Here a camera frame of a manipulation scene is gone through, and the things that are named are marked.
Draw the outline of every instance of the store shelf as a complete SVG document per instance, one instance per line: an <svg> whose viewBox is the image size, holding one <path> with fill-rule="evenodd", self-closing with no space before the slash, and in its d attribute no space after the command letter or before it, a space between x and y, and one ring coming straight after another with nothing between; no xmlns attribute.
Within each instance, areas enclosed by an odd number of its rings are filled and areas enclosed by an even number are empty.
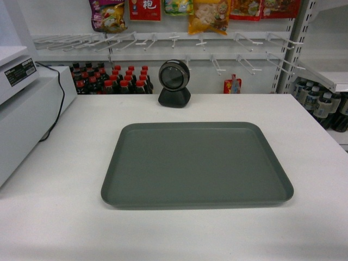
<svg viewBox="0 0 348 261"><path fill-rule="evenodd" d="M310 22L314 21L318 13L321 11L333 9L336 7L343 7L345 5L348 5L348 0L335 0L335 1L316 0L315 5L313 7L312 15L309 21Z"/></svg>
<svg viewBox="0 0 348 261"><path fill-rule="evenodd" d="M348 59L299 59L295 75L318 82L331 92L348 91Z"/></svg>

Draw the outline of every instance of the white counter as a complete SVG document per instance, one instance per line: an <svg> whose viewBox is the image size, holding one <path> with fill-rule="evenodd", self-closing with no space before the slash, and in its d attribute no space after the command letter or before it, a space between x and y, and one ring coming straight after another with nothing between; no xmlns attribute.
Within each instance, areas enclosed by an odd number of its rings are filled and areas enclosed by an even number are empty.
<svg viewBox="0 0 348 261"><path fill-rule="evenodd" d="M291 95L79 96L0 188L0 260L348 260L348 154ZM121 129L247 121L294 186L267 208L117 210L100 196Z"/></svg>

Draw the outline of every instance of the dark bottle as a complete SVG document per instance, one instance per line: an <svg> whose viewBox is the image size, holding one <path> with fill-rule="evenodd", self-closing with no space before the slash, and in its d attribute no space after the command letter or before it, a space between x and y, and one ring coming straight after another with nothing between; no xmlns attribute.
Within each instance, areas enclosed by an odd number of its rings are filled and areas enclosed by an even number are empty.
<svg viewBox="0 0 348 261"><path fill-rule="evenodd" d="M128 90L130 94L135 92L135 83L133 84L133 78L131 75L125 75L125 80L128 82Z"/></svg>
<svg viewBox="0 0 348 261"><path fill-rule="evenodd" d="M100 94L102 92L102 88L100 83L97 82L96 77L94 76L94 72L88 73L88 82L89 82L89 93L90 94Z"/></svg>
<svg viewBox="0 0 348 261"><path fill-rule="evenodd" d="M335 113L331 128L336 132L345 132L348 128L348 96L342 95L338 111Z"/></svg>
<svg viewBox="0 0 348 261"><path fill-rule="evenodd" d="M137 80L135 83L135 92L137 94L145 94L144 90L144 81L143 80Z"/></svg>
<svg viewBox="0 0 348 261"><path fill-rule="evenodd" d="M305 103L304 103L304 108L308 112L313 112L315 104L317 100L319 99L319 87L318 86L313 86L310 92L307 94Z"/></svg>
<svg viewBox="0 0 348 261"><path fill-rule="evenodd" d="M88 90L86 89L83 80L79 80L79 81L76 82L76 92L79 95L81 95L81 94L88 94Z"/></svg>
<svg viewBox="0 0 348 261"><path fill-rule="evenodd" d="M120 85L121 85L121 94L129 94L128 81L122 80L120 82Z"/></svg>
<svg viewBox="0 0 348 261"><path fill-rule="evenodd" d="M113 94L113 82L111 80L104 81L104 94Z"/></svg>
<svg viewBox="0 0 348 261"><path fill-rule="evenodd" d="M80 64L79 63L73 63L72 67L74 68L74 73L80 72Z"/></svg>
<svg viewBox="0 0 348 261"><path fill-rule="evenodd" d="M92 71L94 71L93 65L92 65L91 62L86 63L86 71L87 71L87 72L92 72Z"/></svg>
<svg viewBox="0 0 348 261"><path fill-rule="evenodd" d="M151 83L150 76L147 74L147 66L144 65L140 71L140 75L146 76L146 84L148 86L148 93L153 94L153 84Z"/></svg>
<svg viewBox="0 0 348 261"><path fill-rule="evenodd" d="M98 63L98 68L99 68L99 73L101 75L102 82L104 82L105 80L108 80L110 77L105 70L104 63Z"/></svg>
<svg viewBox="0 0 348 261"><path fill-rule="evenodd" d="M331 102L331 93L326 92L320 96L316 102L313 117L320 125L325 125L325 120L328 117L329 112L331 111L332 102Z"/></svg>
<svg viewBox="0 0 348 261"><path fill-rule="evenodd" d="M111 74L110 75L110 81L113 84L113 93L114 94L120 94L121 93L121 90L120 90L121 87L120 87L119 83L117 82L117 75Z"/></svg>
<svg viewBox="0 0 348 261"><path fill-rule="evenodd" d="M306 97L307 97L307 95L308 95L308 93L310 92L310 90L311 90L311 88L313 87L313 85L314 85L314 83L312 82L312 81L308 81L307 83L306 83L306 86L305 87L303 87L302 89L301 89L301 91L299 92L299 97L298 97L298 102L301 104L301 105L304 105L305 103L305 101L306 101Z"/></svg>
<svg viewBox="0 0 348 261"><path fill-rule="evenodd" d="M301 90L306 86L306 79L300 78L300 80L294 86L293 96L297 100L299 98Z"/></svg>
<svg viewBox="0 0 348 261"><path fill-rule="evenodd" d="M332 94L331 96L331 109L327 115L327 117L323 120L321 120L321 125L324 129L329 129L332 119L337 111L337 108L340 104L341 101L341 94L337 93L337 94Z"/></svg>
<svg viewBox="0 0 348 261"><path fill-rule="evenodd" d="M143 75L143 74L139 75L139 80L144 81L144 90L145 90L145 93L146 93L146 94L149 94L148 86L147 86L147 83L146 83L146 80L147 80L146 75Z"/></svg>

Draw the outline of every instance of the packaged food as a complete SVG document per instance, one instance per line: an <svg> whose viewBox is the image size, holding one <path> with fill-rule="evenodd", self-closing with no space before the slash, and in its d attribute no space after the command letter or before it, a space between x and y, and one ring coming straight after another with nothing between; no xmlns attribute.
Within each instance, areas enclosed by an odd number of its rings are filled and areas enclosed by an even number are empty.
<svg viewBox="0 0 348 261"><path fill-rule="evenodd" d="M259 21L261 0L232 0L229 18L234 20Z"/></svg>
<svg viewBox="0 0 348 261"><path fill-rule="evenodd" d="M236 75L232 75L232 79L225 80L223 83L224 94L240 94L241 79L237 79Z"/></svg>
<svg viewBox="0 0 348 261"><path fill-rule="evenodd" d="M193 0L165 0L164 11L168 15L191 15L194 11Z"/></svg>
<svg viewBox="0 0 348 261"><path fill-rule="evenodd" d="M127 29L123 15L125 0L89 0L94 31L120 33Z"/></svg>
<svg viewBox="0 0 348 261"><path fill-rule="evenodd" d="M137 21L161 21L161 0L129 1L129 19Z"/></svg>
<svg viewBox="0 0 348 261"><path fill-rule="evenodd" d="M194 0L194 14L189 16L189 34L211 30L227 34L231 0Z"/></svg>
<svg viewBox="0 0 348 261"><path fill-rule="evenodd" d="M301 0L264 0L262 19L296 18Z"/></svg>

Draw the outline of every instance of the gray tray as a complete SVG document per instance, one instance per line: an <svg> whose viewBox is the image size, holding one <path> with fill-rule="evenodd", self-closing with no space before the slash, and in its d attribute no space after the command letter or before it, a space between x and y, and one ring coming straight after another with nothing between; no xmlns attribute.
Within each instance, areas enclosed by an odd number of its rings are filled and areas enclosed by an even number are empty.
<svg viewBox="0 0 348 261"><path fill-rule="evenodd" d="M125 126L101 191L112 206L149 209L257 207L293 193L265 136L248 122Z"/></svg>

